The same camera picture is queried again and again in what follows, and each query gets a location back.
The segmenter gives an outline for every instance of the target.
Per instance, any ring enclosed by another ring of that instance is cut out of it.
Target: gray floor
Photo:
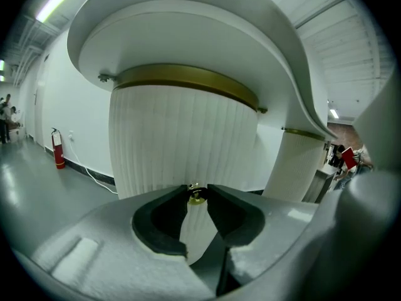
[[[88,176],[69,167],[57,170],[30,139],[0,144],[1,225],[11,247],[26,256],[93,208],[117,199]]]

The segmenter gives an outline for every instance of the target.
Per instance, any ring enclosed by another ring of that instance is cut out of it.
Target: gold metal band
[[[184,65],[144,65],[123,71],[114,89],[140,85],[168,85],[216,93],[258,110],[258,98],[243,84],[210,70]]]
[[[309,133],[309,132],[304,132],[303,130],[289,129],[289,128],[283,128],[283,129],[284,129],[284,133],[301,135],[301,136],[305,136],[305,137],[321,140],[323,142],[325,141],[325,138],[323,136],[312,134],[312,133]]]

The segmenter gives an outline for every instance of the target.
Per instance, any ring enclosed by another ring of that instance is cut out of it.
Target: pleated white fabric
[[[323,154],[324,142],[285,132],[263,196],[302,201]]]
[[[173,86],[114,90],[110,155],[120,199],[198,182],[246,186],[256,112],[230,98]],[[207,205],[188,206],[180,240],[198,260],[216,234]]]

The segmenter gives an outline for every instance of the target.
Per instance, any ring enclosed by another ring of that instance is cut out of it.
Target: fire extinguisher
[[[51,133],[51,142],[53,143],[53,154],[55,155],[56,167],[62,169],[65,167],[63,145],[61,144],[61,134],[59,130],[53,128]]]

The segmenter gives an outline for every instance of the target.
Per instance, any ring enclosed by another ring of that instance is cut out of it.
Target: metal bolt
[[[259,107],[259,108],[258,108],[258,112],[261,113],[261,114],[265,114],[265,113],[268,112],[268,109],[267,109],[267,108],[261,108],[261,107]]]
[[[111,79],[115,82],[114,76],[106,75],[104,73],[101,73],[100,75],[98,75],[98,78],[99,78],[100,82],[102,82],[102,83],[106,83],[109,79]]]

